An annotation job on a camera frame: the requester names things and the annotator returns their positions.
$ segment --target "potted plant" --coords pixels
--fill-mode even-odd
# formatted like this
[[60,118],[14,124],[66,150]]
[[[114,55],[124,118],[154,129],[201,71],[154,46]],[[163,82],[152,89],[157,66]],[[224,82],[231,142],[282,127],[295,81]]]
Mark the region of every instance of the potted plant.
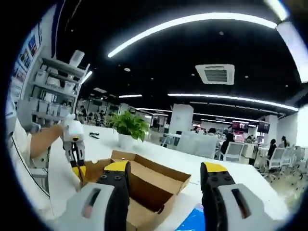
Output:
[[148,130],[148,124],[140,117],[132,115],[125,111],[123,114],[113,114],[110,118],[110,124],[119,133],[119,146],[123,149],[130,149],[133,145],[133,139],[145,138],[145,132]]

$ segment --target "white sleeve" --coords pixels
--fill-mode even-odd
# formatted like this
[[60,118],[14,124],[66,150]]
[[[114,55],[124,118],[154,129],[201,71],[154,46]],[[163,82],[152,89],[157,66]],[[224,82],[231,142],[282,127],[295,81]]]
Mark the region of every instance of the white sleeve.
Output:
[[16,120],[15,130],[13,133],[14,142],[20,153],[24,158],[26,164],[30,165],[30,144],[31,144],[31,134],[27,134],[26,131],[21,126],[19,120]]

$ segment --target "white pot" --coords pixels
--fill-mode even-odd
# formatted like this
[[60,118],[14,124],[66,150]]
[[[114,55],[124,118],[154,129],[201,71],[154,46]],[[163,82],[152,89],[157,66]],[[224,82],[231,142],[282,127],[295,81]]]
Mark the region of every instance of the white pot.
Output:
[[119,134],[119,146],[124,150],[130,150],[133,146],[134,139],[131,136]]

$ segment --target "cardboard box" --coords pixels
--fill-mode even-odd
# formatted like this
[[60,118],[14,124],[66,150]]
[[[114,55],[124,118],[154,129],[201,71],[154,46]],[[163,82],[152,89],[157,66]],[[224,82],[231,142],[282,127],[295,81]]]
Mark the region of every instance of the cardboard box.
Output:
[[110,159],[85,162],[86,179],[95,182],[108,164],[130,161],[130,203],[128,231],[152,231],[170,214],[176,196],[188,184],[190,175],[170,169],[133,153],[113,151]]

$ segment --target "blue paper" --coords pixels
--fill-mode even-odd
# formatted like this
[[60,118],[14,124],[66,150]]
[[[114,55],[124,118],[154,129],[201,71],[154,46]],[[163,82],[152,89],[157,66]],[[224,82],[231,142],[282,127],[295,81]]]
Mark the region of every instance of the blue paper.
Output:
[[205,231],[203,206],[198,204],[175,231]]

